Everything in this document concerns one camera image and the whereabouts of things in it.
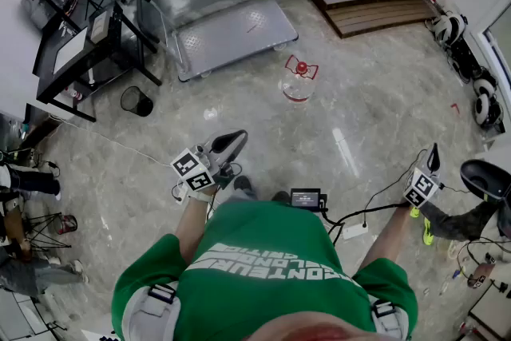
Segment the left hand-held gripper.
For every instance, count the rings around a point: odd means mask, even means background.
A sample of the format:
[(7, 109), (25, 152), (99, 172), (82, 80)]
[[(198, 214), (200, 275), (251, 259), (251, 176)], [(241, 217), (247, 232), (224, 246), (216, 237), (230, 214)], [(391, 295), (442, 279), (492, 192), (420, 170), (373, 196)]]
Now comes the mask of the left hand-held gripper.
[(231, 163), (248, 141), (244, 129), (227, 129), (212, 134), (206, 144), (185, 149), (171, 163), (180, 180), (192, 192), (209, 186), (225, 188), (233, 179)]

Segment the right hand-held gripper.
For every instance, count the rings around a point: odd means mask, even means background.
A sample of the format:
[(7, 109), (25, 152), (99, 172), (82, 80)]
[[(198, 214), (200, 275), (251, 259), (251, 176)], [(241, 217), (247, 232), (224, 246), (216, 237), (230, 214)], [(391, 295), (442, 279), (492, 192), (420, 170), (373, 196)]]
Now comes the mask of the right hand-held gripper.
[(438, 144), (434, 142), (407, 174), (402, 197), (411, 206), (420, 208), (439, 189), (440, 164)]

